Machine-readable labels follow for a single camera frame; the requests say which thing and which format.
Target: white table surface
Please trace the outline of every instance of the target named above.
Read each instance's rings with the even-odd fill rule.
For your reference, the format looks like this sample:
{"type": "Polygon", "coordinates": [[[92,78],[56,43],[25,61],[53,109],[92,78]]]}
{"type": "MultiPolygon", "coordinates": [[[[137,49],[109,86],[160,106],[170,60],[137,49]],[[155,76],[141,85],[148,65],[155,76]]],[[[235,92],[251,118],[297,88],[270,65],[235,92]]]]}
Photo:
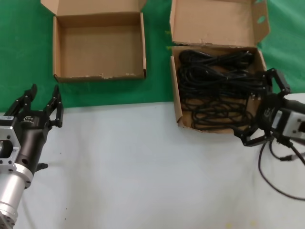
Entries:
{"type": "MultiPolygon", "coordinates": [[[[24,192],[15,229],[303,229],[305,203],[263,181],[259,149],[178,127],[172,103],[66,109],[42,152],[50,167],[24,192]]],[[[305,197],[300,161],[278,162],[266,149],[262,167],[305,197]]]]}

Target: empty cardboard box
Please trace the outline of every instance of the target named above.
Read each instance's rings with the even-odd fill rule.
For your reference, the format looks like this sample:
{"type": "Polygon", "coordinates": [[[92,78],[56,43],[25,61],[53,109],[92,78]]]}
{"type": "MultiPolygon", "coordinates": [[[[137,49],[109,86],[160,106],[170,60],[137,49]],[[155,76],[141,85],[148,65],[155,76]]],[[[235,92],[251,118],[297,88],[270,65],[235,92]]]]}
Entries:
{"type": "MultiPolygon", "coordinates": [[[[255,54],[249,71],[266,71],[263,55],[256,48],[270,31],[265,0],[173,0],[170,25],[173,42],[186,45],[173,47],[171,57],[174,107],[181,127],[192,127],[191,113],[182,110],[179,96],[177,70],[181,51],[192,49],[223,55],[249,50],[255,54]]],[[[250,100],[247,110],[255,115],[259,104],[259,100],[250,100]]]]}
{"type": "Polygon", "coordinates": [[[143,79],[145,0],[41,0],[52,11],[59,82],[143,79]]]}

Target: cardboard box flap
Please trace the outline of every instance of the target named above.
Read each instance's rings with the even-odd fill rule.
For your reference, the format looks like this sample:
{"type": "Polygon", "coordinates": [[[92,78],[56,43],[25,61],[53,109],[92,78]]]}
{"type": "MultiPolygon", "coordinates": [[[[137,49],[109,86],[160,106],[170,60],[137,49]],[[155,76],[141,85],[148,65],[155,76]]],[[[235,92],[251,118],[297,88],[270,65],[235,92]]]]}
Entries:
{"type": "Polygon", "coordinates": [[[265,0],[173,0],[173,41],[253,47],[268,35],[265,0]]]}
{"type": "Polygon", "coordinates": [[[41,0],[41,3],[52,13],[57,14],[59,0],[41,0]]]}
{"type": "Polygon", "coordinates": [[[41,0],[57,16],[141,12],[146,0],[41,0]]]}

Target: green backdrop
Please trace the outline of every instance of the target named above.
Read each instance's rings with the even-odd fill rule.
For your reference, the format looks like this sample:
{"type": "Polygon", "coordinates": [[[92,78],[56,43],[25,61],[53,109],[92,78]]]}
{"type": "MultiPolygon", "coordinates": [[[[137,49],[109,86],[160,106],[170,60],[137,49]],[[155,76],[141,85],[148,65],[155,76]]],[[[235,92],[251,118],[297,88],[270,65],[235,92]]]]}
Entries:
{"type": "MultiPolygon", "coordinates": [[[[305,4],[269,0],[271,34],[259,45],[268,67],[281,69],[294,93],[305,92],[305,4]]],[[[169,57],[171,0],[147,0],[143,9],[147,79],[62,83],[65,107],[172,101],[169,57]]],[[[42,108],[56,81],[52,76],[52,13],[40,0],[0,0],[0,111],[38,85],[33,108],[42,108]]]]}

